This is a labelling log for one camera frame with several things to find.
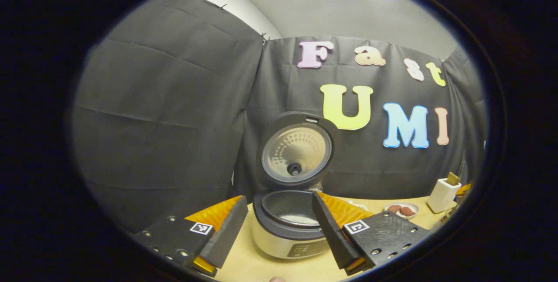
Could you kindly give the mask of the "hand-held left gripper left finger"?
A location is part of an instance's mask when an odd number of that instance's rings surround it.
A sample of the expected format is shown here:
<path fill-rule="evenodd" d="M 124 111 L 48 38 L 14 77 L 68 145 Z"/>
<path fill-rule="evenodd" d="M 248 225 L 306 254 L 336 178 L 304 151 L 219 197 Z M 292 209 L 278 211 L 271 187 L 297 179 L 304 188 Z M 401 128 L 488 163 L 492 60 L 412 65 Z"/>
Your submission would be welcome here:
<path fill-rule="evenodd" d="M 187 217 L 165 216 L 133 239 L 168 262 L 215 277 L 247 214 L 247 198 L 238 195 Z"/>

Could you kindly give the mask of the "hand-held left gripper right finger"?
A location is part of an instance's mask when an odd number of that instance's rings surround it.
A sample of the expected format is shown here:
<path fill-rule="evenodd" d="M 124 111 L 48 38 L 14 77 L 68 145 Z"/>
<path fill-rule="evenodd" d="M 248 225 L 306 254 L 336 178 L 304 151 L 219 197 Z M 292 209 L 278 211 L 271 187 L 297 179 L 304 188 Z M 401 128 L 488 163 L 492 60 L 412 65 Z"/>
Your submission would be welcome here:
<path fill-rule="evenodd" d="M 312 210 L 337 266 L 348 276 L 399 258 L 430 234 L 395 213 L 373 214 L 321 191 L 313 191 Z"/>

